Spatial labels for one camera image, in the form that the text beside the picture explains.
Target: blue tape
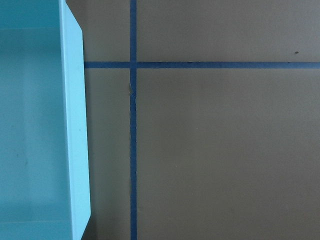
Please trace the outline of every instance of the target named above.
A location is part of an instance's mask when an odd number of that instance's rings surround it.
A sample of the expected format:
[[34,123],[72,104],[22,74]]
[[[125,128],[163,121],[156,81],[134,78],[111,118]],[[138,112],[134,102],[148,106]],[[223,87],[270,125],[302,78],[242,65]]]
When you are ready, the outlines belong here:
[[320,62],[168,61],[138,62],[139,69],[320,69]]
[[85,61],[85,69],[128,69],[130,63],[125,61]]
[[130,0],[130,237],[137,240],[137,0]]

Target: gray surface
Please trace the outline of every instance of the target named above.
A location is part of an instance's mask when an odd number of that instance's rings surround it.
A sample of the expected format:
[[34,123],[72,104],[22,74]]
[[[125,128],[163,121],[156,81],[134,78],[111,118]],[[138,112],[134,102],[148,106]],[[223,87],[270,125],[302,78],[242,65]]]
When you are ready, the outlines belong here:
[[138,239],[320,239],[319,76],[139,70]]
[[67,0],[83,32],[85,61],[129,61],[130,0]]
[[83,240],[130,239],[128,69],[85,71],[91,218]]
[[320,61],[319,0],[138,0],[137,7],[139,61]]

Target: plastic box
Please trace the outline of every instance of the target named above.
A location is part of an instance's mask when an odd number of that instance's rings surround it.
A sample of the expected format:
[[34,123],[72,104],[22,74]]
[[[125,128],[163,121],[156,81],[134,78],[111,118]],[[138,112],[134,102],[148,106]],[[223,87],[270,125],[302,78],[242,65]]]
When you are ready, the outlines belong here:
[[82,31],[64,0],[0,6],[0,239],[80,240],[90,216]]

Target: light blue bin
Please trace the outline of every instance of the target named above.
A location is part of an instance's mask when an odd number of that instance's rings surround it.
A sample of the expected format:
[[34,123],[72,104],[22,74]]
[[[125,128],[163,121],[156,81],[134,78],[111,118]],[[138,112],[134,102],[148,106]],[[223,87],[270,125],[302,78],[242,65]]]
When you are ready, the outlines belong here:
[[90,216],[82,31],[64,0],[0,4],[0,240],[80,240]]

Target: vertical blue line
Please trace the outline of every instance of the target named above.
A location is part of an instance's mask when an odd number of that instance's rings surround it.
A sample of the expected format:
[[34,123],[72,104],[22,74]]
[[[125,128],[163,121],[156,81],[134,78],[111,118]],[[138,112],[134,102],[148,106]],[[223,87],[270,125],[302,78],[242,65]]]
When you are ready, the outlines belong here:
[[137,240],[137,0],[130,0],[130,237]]

